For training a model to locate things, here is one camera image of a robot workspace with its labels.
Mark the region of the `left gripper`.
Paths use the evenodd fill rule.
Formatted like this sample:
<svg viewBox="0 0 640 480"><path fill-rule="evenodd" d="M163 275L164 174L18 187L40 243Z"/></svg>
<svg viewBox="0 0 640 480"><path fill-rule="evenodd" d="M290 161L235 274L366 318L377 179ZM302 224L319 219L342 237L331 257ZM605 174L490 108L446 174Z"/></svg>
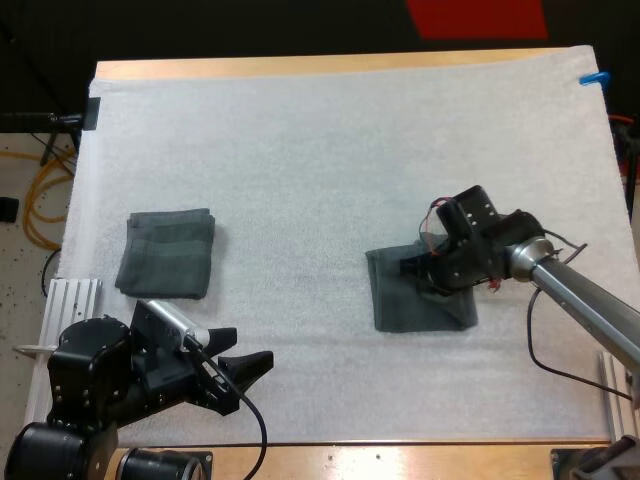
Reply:
<svg viewBox="0 0 640 480"><path fill-rule="evenodd" d="M139 300L130 326L133 363L145 385L149 400L160 409L181 402L212 410L222 416L239 409L240 399L216 380L199 357L184 345L194 338L213 358L237 343L237 329L208 329L187 317L175 304L164 300ZM245 393L274 367L272 351L238 357L219 357L218 365L239 391Z"/></svg>

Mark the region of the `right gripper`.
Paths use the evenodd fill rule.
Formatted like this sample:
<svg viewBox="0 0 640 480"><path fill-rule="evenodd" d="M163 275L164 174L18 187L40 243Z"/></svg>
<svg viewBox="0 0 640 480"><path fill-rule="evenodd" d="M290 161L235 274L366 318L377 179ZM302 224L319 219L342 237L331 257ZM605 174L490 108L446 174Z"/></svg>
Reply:
<svg viewBox="0 0 640 480"><path fill-rule="evenodd" d="M500 215L486 191L475 185L457 195L440 197L431 203L429 214L439 219L446 239L440 244L429 240L430 255L401 259L400 273L429 276L417 279L417 289L430 295L448 297L480 284L499 290L503 261L483 233L498 223Z"/></svg>

